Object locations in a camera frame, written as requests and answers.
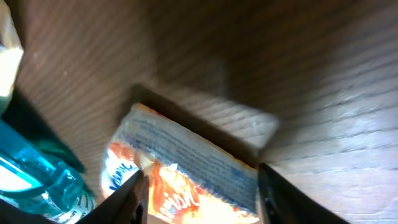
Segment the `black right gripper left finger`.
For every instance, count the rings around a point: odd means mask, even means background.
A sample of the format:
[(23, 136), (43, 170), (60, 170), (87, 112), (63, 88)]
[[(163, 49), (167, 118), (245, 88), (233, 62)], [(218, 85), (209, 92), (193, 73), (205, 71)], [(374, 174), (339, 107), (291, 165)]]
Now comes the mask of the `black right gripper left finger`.
[(137, 171), (77, 224), (146, 224), (149, 178)]

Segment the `teal mouthwash bottle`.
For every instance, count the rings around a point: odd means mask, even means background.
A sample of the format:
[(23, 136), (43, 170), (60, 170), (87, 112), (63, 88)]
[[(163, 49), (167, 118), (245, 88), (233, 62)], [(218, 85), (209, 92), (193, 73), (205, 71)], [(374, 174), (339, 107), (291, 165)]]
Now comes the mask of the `teal mouthwash bottle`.
[(81, 175), (1, 121), (1, 200), (55, 223), (74, 224), (96, 207)]

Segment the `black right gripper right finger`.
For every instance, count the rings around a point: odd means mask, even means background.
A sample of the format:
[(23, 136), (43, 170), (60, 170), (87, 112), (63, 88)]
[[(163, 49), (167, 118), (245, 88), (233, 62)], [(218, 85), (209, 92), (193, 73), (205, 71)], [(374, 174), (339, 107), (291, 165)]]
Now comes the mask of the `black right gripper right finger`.
[(316, 203), (265, 163), (258, 170), (263, 222), (268, 224), (348, 224)]

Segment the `orange tissue pack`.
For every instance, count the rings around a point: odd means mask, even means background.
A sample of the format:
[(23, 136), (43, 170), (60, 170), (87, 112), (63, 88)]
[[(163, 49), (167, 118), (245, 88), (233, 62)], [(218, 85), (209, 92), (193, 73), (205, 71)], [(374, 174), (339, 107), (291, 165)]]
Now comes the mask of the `orange tissue pack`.
[(149, 179), (149, 213), (167, 223), (256, 223), (257, 171), (140, 103), (131, 107), (103, 159), (104, 197), (136, 172)]

